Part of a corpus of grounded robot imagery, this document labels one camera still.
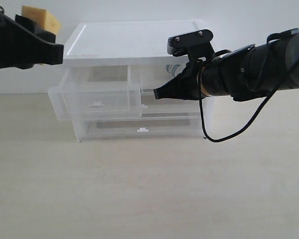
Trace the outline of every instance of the black cable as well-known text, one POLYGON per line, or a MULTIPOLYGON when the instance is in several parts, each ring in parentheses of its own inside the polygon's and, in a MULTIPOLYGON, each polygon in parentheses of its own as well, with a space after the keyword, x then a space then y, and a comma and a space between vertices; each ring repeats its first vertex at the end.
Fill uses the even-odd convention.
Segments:
MULTIPOLYGON (((268 40, 267 38, 267 48, 269 48, 269 42, 270 40, 268 40)), ((246 123, 246 125, 241 128, 239 131, 237 131, 236 133, 233 133, 227 137, 224 137, 224 138, 220 138, 220 139, 213 139, 211 138, 208 133, 206 132, 206 127, 205 127, 205 121, 204 121, 204 112, 203 112, 203 103, 202 103, 202 97, 201 97, 201 92, 200 92, 200 86, 202 84, 202 80, 201 80, 201 77, 199 78, 200 79, 200 86, 199 86, 199 108, 200 108, 200 116, 201 116, 201 121, 202 121, 202 129, 203 129, 203 132, 205 134, 205 137, 210 140, 211 142, 213 143, 220 143, 220 142, 224 142, 224 141, 227 141, 229 139, 232 139, 240 134, 242 134, 246 129, 249 128, 249 126, 255 121, 255 119, 257 118, 257 116, 259 115, 260 111, 263 109, 263 107, 266 105, 266 103, 271 99, 271 97, 275 94, 275 92, 280 88, 280 86, 284 83, 284 81, 286 80, 286 78, 292 74, 296 68, 299 66, 299 59, 289 68, 289 70, 287 71, 286 75, 283 76, 281 78, 281 80, 279 81, 279 83, 268 93, 267 97, 264 99, 264 101, 258 106, 257 110, 255 111, 255 113, 253 114, 253 116, 250 118, 250 120, 246 123)), ((260 75, 259 75, 259 79, 261 78, 262 76, 262 70, 260 72, 260 75)))

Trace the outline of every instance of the table surface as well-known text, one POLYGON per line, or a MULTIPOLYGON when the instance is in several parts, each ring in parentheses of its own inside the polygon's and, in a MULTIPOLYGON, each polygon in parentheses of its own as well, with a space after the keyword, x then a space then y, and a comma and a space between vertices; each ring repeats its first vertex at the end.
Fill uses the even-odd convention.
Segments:
MULTIPOLYGON (((213 135, 259 101, 216 100, 213 135)), ((299 91, 242 136, 77 143, 47 95, 0 96, 0 239, 298 239, 299 91)))

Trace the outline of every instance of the sponge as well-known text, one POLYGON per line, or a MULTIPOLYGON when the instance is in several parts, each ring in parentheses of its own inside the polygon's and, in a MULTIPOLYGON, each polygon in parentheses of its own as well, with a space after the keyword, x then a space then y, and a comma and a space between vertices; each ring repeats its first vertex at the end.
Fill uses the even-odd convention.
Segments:
POLYGON ((42 29, 55 35, 58 34, 61 28, 61 23, 45 9, 22 6, 21 15, 35 21, 42 29))

